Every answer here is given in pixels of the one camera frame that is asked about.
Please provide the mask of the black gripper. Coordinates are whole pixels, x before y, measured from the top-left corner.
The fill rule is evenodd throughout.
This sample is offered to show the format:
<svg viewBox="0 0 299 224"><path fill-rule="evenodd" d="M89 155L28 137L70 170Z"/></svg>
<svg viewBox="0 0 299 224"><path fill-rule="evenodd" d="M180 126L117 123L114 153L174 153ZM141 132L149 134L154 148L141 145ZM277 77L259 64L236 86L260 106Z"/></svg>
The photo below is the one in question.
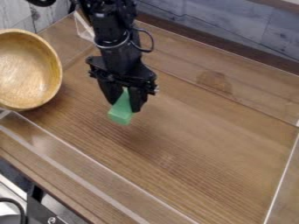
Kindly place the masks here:
<svg viewBox="0 0 299 224"><path fill-rule="evenodd" d="M130 109L137 113L146 103L146 95L154 95L156 91L156 74L142 62L142 53L149 53L152 48L144 49L138 38L120 41L96 39L94 46L100 55L85 59L89 76L97 80L110 105L122 94L122 88L128 88Z"/></svg>

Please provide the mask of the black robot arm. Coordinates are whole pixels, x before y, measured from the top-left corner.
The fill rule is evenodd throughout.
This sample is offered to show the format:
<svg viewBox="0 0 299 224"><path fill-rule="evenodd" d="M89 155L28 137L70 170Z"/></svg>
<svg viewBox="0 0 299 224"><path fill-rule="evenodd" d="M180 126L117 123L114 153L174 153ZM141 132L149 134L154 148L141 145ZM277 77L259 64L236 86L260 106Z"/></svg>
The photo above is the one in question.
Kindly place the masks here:
<svg viewBox="0 0 299 224"><path fill-rule="evenodd" d="M82 15L94 33L93 43L98 56L85 59L89 76L97 80L98 87L113 105L124 89L128 91L128 104L133 113L141 110L148 95L154 95L156 74L142 62L144 49L138 33L144 32L150 41L150 33L136 26L134 0L77 0Z"/></svg>

